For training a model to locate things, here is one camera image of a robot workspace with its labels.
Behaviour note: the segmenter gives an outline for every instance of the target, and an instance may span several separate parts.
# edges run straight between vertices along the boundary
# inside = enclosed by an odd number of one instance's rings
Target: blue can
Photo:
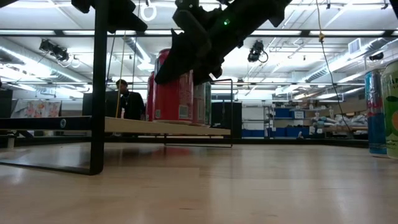
[[[381,75],[384,69],[376,69],[365,75],[365,94],[368,109],[369,151],[372,156],[387,157],[386,125],[381,91]]]

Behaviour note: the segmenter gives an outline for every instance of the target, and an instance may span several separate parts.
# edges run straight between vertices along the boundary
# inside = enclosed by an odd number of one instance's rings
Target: poster
[[[56,118],[61,101],[18,100],[11,118]]]

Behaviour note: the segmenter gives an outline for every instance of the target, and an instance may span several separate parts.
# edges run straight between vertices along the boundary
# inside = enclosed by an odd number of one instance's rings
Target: man
[[[122,94],[120,99],[120,107],[124,108],[124,119],[141,120],[145,118],[144,101],[139,93],[130,92],[127,87],[128,84],[125,80],[118,80],[116,86],[120,89]]]

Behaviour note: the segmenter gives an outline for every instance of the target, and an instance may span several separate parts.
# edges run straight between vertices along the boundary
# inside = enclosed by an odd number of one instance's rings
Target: ceiling
[[[175,11],[174,1],[152,0],[151,5],[156,8],[156,15],[152,15],[151,8],[145,9],[145,0],[134,2],[140,5],[146,17],[154,16],[146,21],[149,29],[178,28],[172,20]],[[218,7],[214,0],[201,0],[201,5],[208,10]],[[322,29],[362,29],[362,30],[392,30],[398,28],[398,20],[391,6],[381,9],[383,0],[330,0],[331,8],[326,9],[326,1],[320,2],[320,19]],[[135,12],[140,18],[142,12]],[[94,29],[95,11],[91,9],[88,14],[76,10],[70,0],[21,0],[0,9],[0,29]],[[264,23],[260,29],[319,29],[318,14],[315,0],[293,0],[285,11],[285,21],[279,27],[273,27],[270,22]],[[29,49],[33,53],[41,55],[53,62],[56,60],[50,55],[45,55],[39,50],[42,41],[40,37],[0,37]],[[70,71],[92,79],[93,70],[93,44],[91,37],[51,37],[50,40],[68,49],[71,58],[78,60],[62,63]],[[269,54],[269,60],[265,64],[249,63],[247,61],[249,49],[256,40],[262,40]],[[347,51],[348,44],[355,38],[328,38],[325,39],[325,53],[329,60],[340,53]],[[112,52],[110,77],[117,80],[120,76],[135,82],[146,82],[150,70],[141,70],[137,66],[140,60],[134,59],[134,52],[124,45],[122,38],[108,39],[108,52]],[[171,37],[138,37],[137,43],[148,55],[156,56],[157,53],[171,46]],[[385,60],[395,59],[398,51],[387,49]],[[222,78],[237,80],[243,78],[245,82],[296,82],[295,75],[305,74],[314,68],[325,64],[322,47],[318,38],[272,38],[249,37],[244,41],[244,46],[234,49],[225,57]],[[369,62],[365,66],[364,60],[353,60],[345,66],[335,70],[336,77],[347,77],[362,72],[369,66],[376,66],[380,62]],[[250,94],[261,94],[253,91]]]

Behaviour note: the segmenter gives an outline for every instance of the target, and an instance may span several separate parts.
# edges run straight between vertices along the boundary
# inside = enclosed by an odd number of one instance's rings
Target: wooden floor
[[[89,144],[2,152],[86,166]],[[398,162],[366,149],[108,144],[100,175],[0,166],[0,223],[397,223]]]

